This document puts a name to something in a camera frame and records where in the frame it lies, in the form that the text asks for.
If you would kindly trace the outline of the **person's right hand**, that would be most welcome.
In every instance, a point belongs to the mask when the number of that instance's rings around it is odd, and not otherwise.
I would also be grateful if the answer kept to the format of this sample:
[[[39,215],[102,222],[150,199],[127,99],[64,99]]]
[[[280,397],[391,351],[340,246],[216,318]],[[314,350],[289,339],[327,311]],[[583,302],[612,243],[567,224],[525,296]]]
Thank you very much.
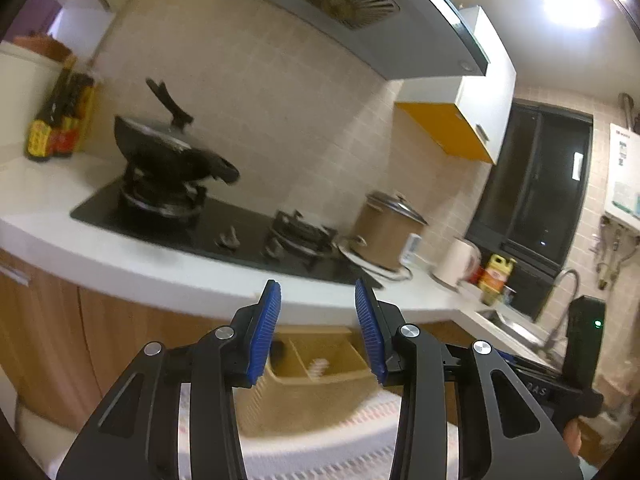
[[[563,440],[574,456],[578,456],[582,448],[582,432],[577,418],[568,422],[563,430]]]

